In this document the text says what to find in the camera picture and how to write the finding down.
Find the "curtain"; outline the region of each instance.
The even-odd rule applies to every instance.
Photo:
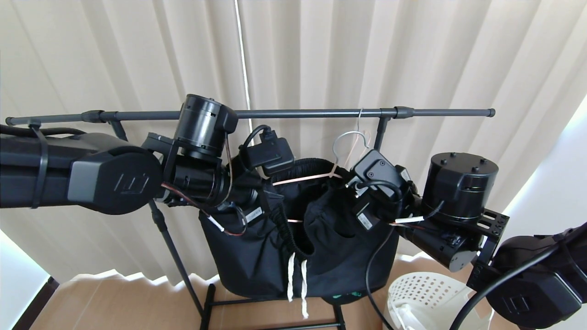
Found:
[[[2,118],[177,110],[187,93],[238,110],[493,107],[493,118],[392,120],[382,153],[407,167],[421,190],[436,153],[491,159],[500,172],[488,207],[502,211],[587,93],[586,3],[0,0]],[[270,125],[298,158],[334,160],[332,142],[357,122],[372,146],[375,119],[251,124]],[[124,125],[140,144],[147,132],[172,136],[175,123]],[[68,126],[112,133],[106,124]],[[233,153],[248,132],[242,120],[230,137]],[[341,141],[341,154],[353,139]],[[197,210],[161,209],[188,271],[212,277]],[[112,268],[180,280],[148,208],[121,216],[2,210],[0,221],[58,281]]]

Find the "white plastic basket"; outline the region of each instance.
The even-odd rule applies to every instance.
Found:
[[[389,287],[385,318],[401,330],[446,330],[468,300],[465,283],[435,272],[412,272]],[[491,312],[481,318],[475,310],[464,320],[463,330],[488,330]]]

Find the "cylindrical motor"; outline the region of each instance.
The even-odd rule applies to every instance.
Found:
[[[498,167],[491,160],[468,153],[440,153],[430,161],[422,198],[423,214],[444,205],[435,220],[469,221],[483,215]]]
[[[195,159],[217,162],[226,134],[237,128],[234,110],[213,99],[188,94],[181,106],[174,139],[188,143],[181,153]]]

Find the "brown floor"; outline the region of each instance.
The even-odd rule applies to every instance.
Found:
[[[393,279],[414,271],[435,271],[448,275],[432,260],[397,260],[389,284]],[[455,273],[453,277],[465,281],[469,271]],[[207,284],[196,276],[192,277],[192,283],[203,304]],[[216,285],[215,300],[238,298],[221,283]],[[380,308],[385,306],[386,292],[387,289],[381,289],[374,294]],[[486,302],[480,305],[480,309],[483,308],[487,310]],[[332,307],[320,298],[308,300],[308,311],[309,319],[303,320],[300,299],[292,303],[272,301],[214,307],[210,330],[250,330],[334,321]],[[342,311],[348,330],[382,328],[367,298],[344,305]],[[198,329],[199,326],[200,316],[183,285],[172,287],[167,282],[153,284],[144,278],[128,280],[120,275],[99,279],[82,275],[59,286],[31,329]],[[517,330],[517,327],[496,314],[490,329]]]

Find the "white drawstring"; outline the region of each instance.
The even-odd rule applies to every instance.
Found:
[[[294,260],[295,252],[291,255],[288,261],[288,301],[292,302],[294,299]],[[302,261],[302,315],[303,318],[308,318],[308,302],[306,301],[306,295],[308,294],[308,282],[306,280],[308,266],[308,260]]]
[[[293,301],[294,298],[294,259],[295,252],[291,255],[288,262],[288,300]]]
[[[306,282],[306,264],[308,260],[302,261],[302,315],[303,318],[308,318],[308,303],[306,302],[306,294],[308,294],[308,282]]]

